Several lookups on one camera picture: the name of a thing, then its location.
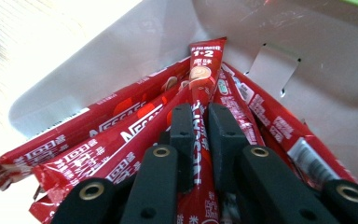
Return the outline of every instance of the container wall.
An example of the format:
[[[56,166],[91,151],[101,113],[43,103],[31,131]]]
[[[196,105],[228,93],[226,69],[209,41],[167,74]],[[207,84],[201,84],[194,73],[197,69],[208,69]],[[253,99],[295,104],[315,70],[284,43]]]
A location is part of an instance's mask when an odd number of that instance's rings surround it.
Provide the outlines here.
[[[145,0],[26,92],[11,122],[27,135],[40,132],[180,60],[189,43],[220,36],[228,38],[225,60],[250,77],[266,46],[300,59],[274,88],[285,92],[277,98],[358,178],[358,7],[340,1]]]

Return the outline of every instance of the background surface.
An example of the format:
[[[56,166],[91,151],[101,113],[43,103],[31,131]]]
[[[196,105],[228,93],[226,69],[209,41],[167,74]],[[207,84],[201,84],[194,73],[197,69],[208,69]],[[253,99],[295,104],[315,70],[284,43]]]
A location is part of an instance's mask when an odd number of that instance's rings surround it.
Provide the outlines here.
[[[13,102],[140,0],[0,1],[0,156],[26,138],[7,118]],[[38,223],[28,177],[0,191],[0,223]]]

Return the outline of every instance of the metal rivet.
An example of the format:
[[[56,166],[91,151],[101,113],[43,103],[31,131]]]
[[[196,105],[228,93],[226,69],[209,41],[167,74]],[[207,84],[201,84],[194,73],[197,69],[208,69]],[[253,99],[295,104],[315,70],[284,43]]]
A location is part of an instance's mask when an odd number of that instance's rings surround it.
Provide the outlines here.
[[[156,157],[166,157],[170,155],[170,151],[166,147],[157,147],[153,150],[153,155]]]
[[[267,157],[269,155],[269,152],[261,147],[253,147],[251,152],[258,157]]]
[[[347,185],[338,185],[336,190],[346,200],[358,203],[358,189]]]
[[[99,182],[92,182],[85,186],[80,192],[79,197],[85,201],[93,200],[103,194],[104,186]]]

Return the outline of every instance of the white container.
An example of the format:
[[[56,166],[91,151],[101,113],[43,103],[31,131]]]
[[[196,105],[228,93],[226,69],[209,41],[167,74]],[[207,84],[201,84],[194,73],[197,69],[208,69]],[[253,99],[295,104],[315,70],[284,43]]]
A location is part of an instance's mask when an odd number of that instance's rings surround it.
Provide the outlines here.
[[[144,0],[23,94],[10,122],[31,136],[220,36],[224,60],[250,71],[358,179],[358,7],[341,1]]]

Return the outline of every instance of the red packet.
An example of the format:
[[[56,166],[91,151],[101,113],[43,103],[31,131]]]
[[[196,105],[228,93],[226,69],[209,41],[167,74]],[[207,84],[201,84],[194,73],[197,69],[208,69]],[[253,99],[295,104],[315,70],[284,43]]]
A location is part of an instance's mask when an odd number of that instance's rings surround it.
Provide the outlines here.
[[[252,112],[241,98],[235,83],[232,79],[227,78],[227,76],[230,76],[230,74],[223,72],[220,74],[213,101],[229,109],[238,125],[240,125],[246,139],[248,139],[249,144],[264,146],[263,138],[257,128]]]
[[[53,203],[48,196],[45,196],[32,203],[29,211],[40,223],[48,224],[51,222],[57,210],[57,206],[58,205]]]
[[[177,84],[162,93],[151,103],[118,122],[115,127],[78,144],[52,160],[37,165],[33,169],[34,175],[48,197],[54,203],[59,203],[79,181],[89,176],[106,177],[97,174],[102,170],[114,170],[116,162],[120,166],[109,178],[112,182],[118,183],[127,177],[127,174],[121,172],[126,170],[132,161],[140,161],[139,157],[143,154],[136,155],[132,150],[122,150],[123,146],[132,141],[167,103],[174,101],[179,86]],[[139,165],[140,162],[133,164],[134,169],[131,169],[130,173],[133,174]]]
[[[81,179],[78,179],[78,181],[93,176],[107,178],[114,184],[117,184],[134,175],[141,165],[145,151],[158,141],[160,133],[167,131],[167,129],[171,126],[172,110],[177,105],[188,102],[189,97],[190,94],[188,88],[180,90],[179,93],[158,113],[158,115],[150,120],[142,132],[139,132],[128,143],[111,153],[109,156],[104,157],[104,164],[100,165],[98,170],[94,170],[92,174],[84,176]],[[95,150],[98,150],[97,147],[89,150],[89,153],[93,153]],[[84,155],[86,154],[78,154],[77,157],[79,158]],[[63,192],[62,199],[73,187],[74,186],[68,183],[60,184],[60,188]],[[35,202],[31,206],[30,212],[38,220],[44,220],[44,223],[49,223],[52,220],[53,214],[58,206],[57,204],[59,203],[53,203],[50,198],[46,197],[43,198],[43,200],[50,203]]]
[[[31,169],[126,118],[181,80],[189,58],[144,77],[16,147],[0,157],[0,190],[31,174]]]
[[[205,109],[212,100],[223,57],[225,38],[190,45],[194,145],[194,188],[179,195],[177,223],[219,223],[217,194],[213,184],[213,164],[205,130]]]
[[[317,188],[315,183],[292,161],[292,159],[287,155],[286,151],[281,147],[281,145],[276,141],[274,136],[271,135],[266,127],[260,127],[260,132],[263,135],[266,146],[277,153],[277,155],[284,163],[286,163],[286,165],[292,170],[298,179],[312,188]]]
[[[262,126],[318,187],[330,179],[354,181],[351,173],[306,125],[248,77],[227,63],[222,67],[236,80],[243,98]]]

